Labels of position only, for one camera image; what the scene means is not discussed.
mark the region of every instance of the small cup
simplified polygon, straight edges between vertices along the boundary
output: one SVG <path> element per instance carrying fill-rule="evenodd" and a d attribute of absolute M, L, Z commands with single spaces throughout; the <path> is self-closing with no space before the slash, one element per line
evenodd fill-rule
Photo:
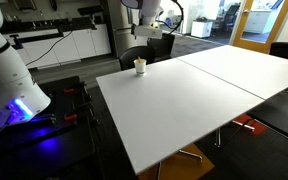
<path fill-rule="evenodd" d="M 144 74 L 146 70 L 146 60 L 141 59 L 140 62 L 137 60 L 134 60 L 135 69 L 137 74 Z"/>

